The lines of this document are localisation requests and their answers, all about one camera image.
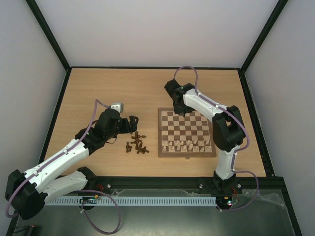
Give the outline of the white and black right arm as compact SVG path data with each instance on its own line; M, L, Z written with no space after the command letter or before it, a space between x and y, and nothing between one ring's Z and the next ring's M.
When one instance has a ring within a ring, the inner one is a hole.
M164 89L173 100L175 114L185 116L197 111L211 122L213 141L220 150L213 183L219 192L226 192L236 177L234 165L237 152L248 136L240 110L236 106L220 105L190 83L181 86L172 79Z

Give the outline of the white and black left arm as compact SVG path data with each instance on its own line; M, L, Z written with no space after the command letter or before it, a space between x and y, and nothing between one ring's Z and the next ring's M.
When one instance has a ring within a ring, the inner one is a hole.
M137 130L139 118L122 118L120 112L108 108L97 121L80 130L63 149L46 161L24 172L13 171L7 181L5 198L17 215L28 220L37 215L46 203L79 190L93 190L96 175L87 167L72 174L60 175L82 159L104 147L119 134Z

